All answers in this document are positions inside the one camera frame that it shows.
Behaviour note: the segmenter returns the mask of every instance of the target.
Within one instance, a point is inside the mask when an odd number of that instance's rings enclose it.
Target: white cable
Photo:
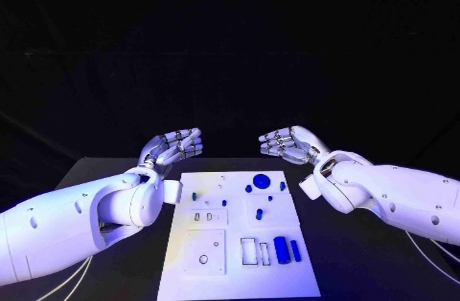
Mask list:
[[[450,258],[460,263],[460,259],[452,255],[452,253],[432,239],[431,241],[438,246],[438,248],[448,254]]]
[[[89,261],[88,261],[88,264],[86,264],[86,268],[85,268],[85,270],[83,270],[83,274],[80,275],[80,278],[79,278],[79,280],[78,280],[78,282],[76,282],[76,285],[73,286],[73,289],[72,289],[69,295],[67,295],[66,298],[65,298],[65,301],[69,300],[69,297],[72,296],[72,293],[75,292],[75,290],[76,290],[76,288],[78,288],[79,282],[83,280],[83,276],[85,276],[86,271],[88,271],[88,268],[89,268],[90,260],[92,260],[92,256],[89,257]]]
[[[421,255],[424,256],[424,258],[428,260],[429,264],[438,269],[438,271],[444,274],[444,276],[451,280],[454,281],[454,283],[460,284],[460,281],[448,274],[445,273],[445,271],[435,265],[435,263],[429,260],[429,258],[426,257],[425,253],[421,251],[413,239],[412,239],[412,236],[409,235],[409,233],[405,231],[406,235],[409,236],[409,240],[412,241],[412,244],[415,246],[415,248],[418,249]]]
[[[89,258],[90,257],[86,258],[86,260],[83,261],[83,263],[80,264],[78,270],[73,272],[73,274],[69,276],[69,278],[39,299],[36,299],[36,301],[41,301],[44,298],[47,298],[65,286],[65,284],[72,280],[73,276],[82,270],[85,264],[89,262]]]

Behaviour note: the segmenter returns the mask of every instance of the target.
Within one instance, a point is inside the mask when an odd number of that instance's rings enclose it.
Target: black background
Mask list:
[[[200,127],[258,157],[301,125],[373,163],[460,178],[458,0],[0,0],[0,204],[76,159]]]

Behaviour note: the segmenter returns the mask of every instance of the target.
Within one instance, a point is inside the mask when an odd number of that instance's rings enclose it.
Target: robotic arm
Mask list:
[[[343,213],[370,210],[380,220],[416,235],[460,245],[460,182],[425,171],[373,165],[347,151],[330,152],[301,126],[262,135],[261,153],[314,165],[300,183],[311,199],[323,195]]]
[[[44,193],[0,214],[0,286],[65,269],[152,224],[181,183],[170,164],[202,153],[200,130],[155,136],[125,173]]]

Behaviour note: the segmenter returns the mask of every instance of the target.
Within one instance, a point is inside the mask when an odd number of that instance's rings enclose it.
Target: white board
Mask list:
[[[258,189],[252,184],[252,177],[262,173],[269,177],[271,185],[266,189]],[[279,191],[279,182],[285,182],[282,171],[240,171],[223,173],[183,173],[181,174],[181,202],[176,205],[173,225],[170,228],[170,240],[164,257],[161,283],[158,289],[160,301],[168,300],[219,300],[219,299],[251,299],[251,298],[294,298],[320,296],[318,286],[310,264],[307,247],[298,226],[298,217],[292,206],[292,198],[288,194],[288,187]],[[252,192],[246,193],[243,188],[252,185]],[[191,200],[191,193],[196,193],[196,201]],[[268,202],[262,197],[271,195]],[[256,206],[264,209],[261,223],[255,223]],[[213,211],[226,209],[226,213]],[[199,223],[193,224],[196,211],[200,213]],[[219,220],[207,220],[207,213],[219,215]],[[202,239],[196,239],[190,247],[189,232],[200,231]],[[212,257],[213,265],[209,269],[199,267],[193,271],[204,271],[203,274],[190,274],[184,271],[200,266],[197,254],[210,249],[210,241],[217,240],[214,235],[203,231],[222,231],[225,246],[219,247],[225,252],[225,265],[220,265],[219,253]],[[285,237],[289,250],[291,262],[278,264],[272,239]],[[258,264],[242,265],[240,239],[255,239],[255,253]],[[295,240],[301,261],[292,258],[289,241]],[[261,243],[266,243],[269,266],[262,265]]]

